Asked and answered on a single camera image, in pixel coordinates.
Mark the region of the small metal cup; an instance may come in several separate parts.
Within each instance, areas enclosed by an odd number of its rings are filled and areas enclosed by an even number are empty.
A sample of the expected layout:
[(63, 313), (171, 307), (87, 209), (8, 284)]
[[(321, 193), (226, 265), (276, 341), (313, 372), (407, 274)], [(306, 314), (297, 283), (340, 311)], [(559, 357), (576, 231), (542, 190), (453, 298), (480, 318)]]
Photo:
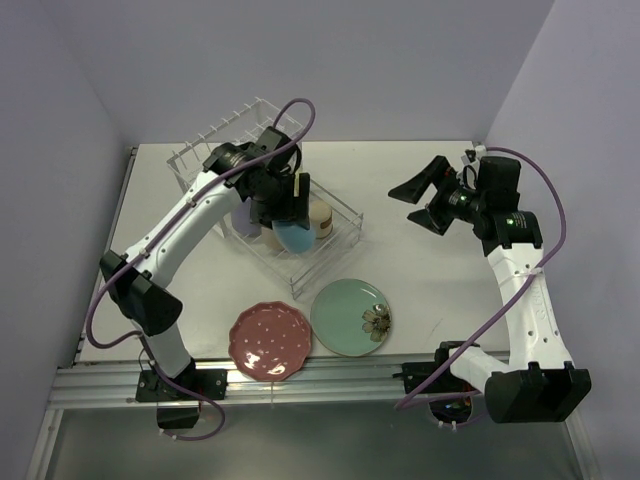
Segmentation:
[(322, 200), (314, 200), (309, 204), (309, 221), (317, 239), (328, 237), (333, 230), (333, 209)]

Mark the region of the light blue mug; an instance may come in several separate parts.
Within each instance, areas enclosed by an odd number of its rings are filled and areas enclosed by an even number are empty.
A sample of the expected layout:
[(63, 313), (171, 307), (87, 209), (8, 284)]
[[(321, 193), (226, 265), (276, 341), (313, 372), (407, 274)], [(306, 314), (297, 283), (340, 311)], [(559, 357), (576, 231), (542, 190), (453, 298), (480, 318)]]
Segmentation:
[(275, 221), (272, 230), (282, 247), (291, 254), (303, 254), (311, 250), (316, 240), (312, 227), (305, 229), (291, 222)]

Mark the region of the beige cup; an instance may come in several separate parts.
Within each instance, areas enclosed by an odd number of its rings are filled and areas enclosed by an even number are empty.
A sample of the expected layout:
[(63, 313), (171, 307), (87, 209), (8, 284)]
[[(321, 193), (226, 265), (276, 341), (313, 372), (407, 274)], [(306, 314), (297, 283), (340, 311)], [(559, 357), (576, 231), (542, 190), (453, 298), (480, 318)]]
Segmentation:
[(284, 250), (283, 245), (281, 244), (281, 242), (279, 241), (279, 239), (277, 238), (277, 236), (275, 235), (272, 229), (269, 229), (267, 227), (262, 227), (260, 238), (262, 239), (262, 242), (271, 250), (277, 251), (277, 252)]

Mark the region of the lavender cup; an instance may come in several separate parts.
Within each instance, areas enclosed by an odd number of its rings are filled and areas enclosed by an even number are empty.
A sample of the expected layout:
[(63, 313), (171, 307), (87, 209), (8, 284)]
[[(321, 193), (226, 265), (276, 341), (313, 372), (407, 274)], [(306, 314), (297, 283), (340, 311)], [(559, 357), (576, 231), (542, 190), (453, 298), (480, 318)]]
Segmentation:
[(261, 227), (251, 221), (251, 201), (246, 200), (231, 212), (232, 228), (243, 237), (259, 237)]

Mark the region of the mint green floral plate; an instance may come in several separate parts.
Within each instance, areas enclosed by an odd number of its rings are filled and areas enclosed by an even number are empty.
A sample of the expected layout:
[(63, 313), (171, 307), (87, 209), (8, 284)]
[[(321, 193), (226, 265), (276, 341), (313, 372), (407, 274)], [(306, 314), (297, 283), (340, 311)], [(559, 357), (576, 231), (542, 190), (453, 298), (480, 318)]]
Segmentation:
[(361, 357), (379, 349), (392, 327), (383, 293), (359, 279), (340, 279), (315, 297), (310, 324), (318, 341), (331, 352)]

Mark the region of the pink polka dot plate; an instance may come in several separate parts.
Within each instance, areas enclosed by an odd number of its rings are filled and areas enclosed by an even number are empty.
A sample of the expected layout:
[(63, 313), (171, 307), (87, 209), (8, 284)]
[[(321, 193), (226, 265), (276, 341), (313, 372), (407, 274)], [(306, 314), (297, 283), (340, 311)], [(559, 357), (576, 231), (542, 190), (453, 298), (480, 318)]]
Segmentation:
[(305, 315), (281, 301), (242, 311), (229, 331), (228, 354), (236, 368), (259, 382), (281, 382), (298, 372), (311, 351)]

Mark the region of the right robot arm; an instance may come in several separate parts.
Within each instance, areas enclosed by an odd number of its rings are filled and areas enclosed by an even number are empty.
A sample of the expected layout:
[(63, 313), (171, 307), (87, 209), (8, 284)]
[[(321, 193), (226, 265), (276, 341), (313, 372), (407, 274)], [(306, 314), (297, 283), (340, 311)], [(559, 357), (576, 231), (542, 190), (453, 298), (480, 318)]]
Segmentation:
[(436, 192), (408, 220), (438, 235), (454, 221), (472, 227), (497, 281), (502, 307), (464, 342), (444, 342), (433, 372), (395, 405), (419, 404), (419, 394), (436, 383), (457, 388), (463, 381), (483, 396), (489, 417), (498, 424), (565, 421), (590, 392), (588, 370), (575, 366), (557, 325), (544, 274), (545, 265), (566, 240), (564, 207), (556, 206), (559, 239), (543, 247), (536, 215), (519, 207), (521, 167), (528, 164), (559, 197), (543, 170), (525, 155), (504, 147), (486, 154), (467, 153), (476, 171), (468, 185), (446, 157), (435, 157), (410, 180), (391, 189), (389, 197), (415, 204), (428, 187)]

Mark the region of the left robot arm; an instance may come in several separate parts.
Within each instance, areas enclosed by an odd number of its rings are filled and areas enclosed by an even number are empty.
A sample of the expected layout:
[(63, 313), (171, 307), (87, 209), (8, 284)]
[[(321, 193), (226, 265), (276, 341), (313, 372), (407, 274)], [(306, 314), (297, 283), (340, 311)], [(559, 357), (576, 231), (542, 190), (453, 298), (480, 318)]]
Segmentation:
[(223, 143), (204, 161), (189, 190), (138, 243), (103, 254), (111, 300), (132, 321), (153, 362), (159, 388), (172, 399), (200, 394), (203, 378), (177, 321), (182, 302), (168, 290), (177, 270), (215, 224), (249, 202), (250, 221), (280, 236), (291, 253), (315, 242), (309, 220), (310, 176), (299, 170), (297, 142), (273, 126), (254, 142)]

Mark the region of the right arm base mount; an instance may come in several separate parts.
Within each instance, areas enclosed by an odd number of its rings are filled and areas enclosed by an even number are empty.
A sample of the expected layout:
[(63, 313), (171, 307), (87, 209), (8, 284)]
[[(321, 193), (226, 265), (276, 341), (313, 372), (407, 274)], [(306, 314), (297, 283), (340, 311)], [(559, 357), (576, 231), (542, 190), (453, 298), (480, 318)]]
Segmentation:
[[(393, 377), (402, 380), (404, 392), (409, 394), (427, 380), (449, 359), (453, 350), (462, 344), (463, 341), (443, 341), (436, 349), (431, 361), (402, 363), (400, 372), (395, 373)], [(434, 397), (434, 400), (427, 403), (433, 421), (440, 429), (456, 431), (474, 422), (474, 395), (470, 395), (473, 390), (474, 388), (467, 381), (455, 377), (450, 370), (446, 370), (421, 391), (418, 398)]]

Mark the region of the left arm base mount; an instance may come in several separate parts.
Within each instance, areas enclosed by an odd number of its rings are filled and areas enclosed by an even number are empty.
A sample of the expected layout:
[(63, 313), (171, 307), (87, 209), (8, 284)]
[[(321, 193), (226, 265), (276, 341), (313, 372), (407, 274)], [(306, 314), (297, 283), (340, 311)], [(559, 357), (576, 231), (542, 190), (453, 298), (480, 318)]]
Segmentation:
[(202, 410), (208, 405), (218, 411), (219, 422), (211, 432), (214, 435), (226, 422), (226, 414), (217, 404), (225, 398), (226, 388), (225, 369), (195, 369), (170, 382), (155, 370), (144, 370), (139, 374), (134, 399), (141, 404), (155, 404), (158, 427), (178, 437), (203, 420)]

